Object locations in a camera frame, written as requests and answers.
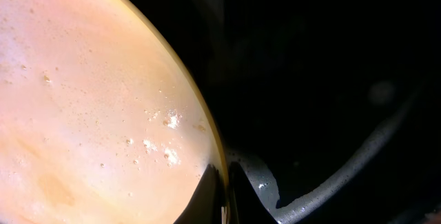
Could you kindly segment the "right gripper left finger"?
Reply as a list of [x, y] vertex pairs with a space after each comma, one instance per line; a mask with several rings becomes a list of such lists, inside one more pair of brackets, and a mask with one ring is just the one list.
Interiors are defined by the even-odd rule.
[[226, 200], [219, 171], [208, 165], [192, 197], [174, 224], [225, 224]]

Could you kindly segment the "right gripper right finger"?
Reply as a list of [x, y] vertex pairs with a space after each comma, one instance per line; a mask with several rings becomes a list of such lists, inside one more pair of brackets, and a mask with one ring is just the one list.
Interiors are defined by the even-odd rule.
[[276, 224], [255, 193], [239, 163], [229, 166], [232, 224]]

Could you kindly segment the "yellow plate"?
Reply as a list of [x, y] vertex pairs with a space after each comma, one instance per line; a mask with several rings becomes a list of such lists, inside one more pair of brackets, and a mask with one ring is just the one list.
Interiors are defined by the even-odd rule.
[[174, 223], [208, 165], [226, 192], [196, 84], [129, 0], [1, 0], [2, 223]]

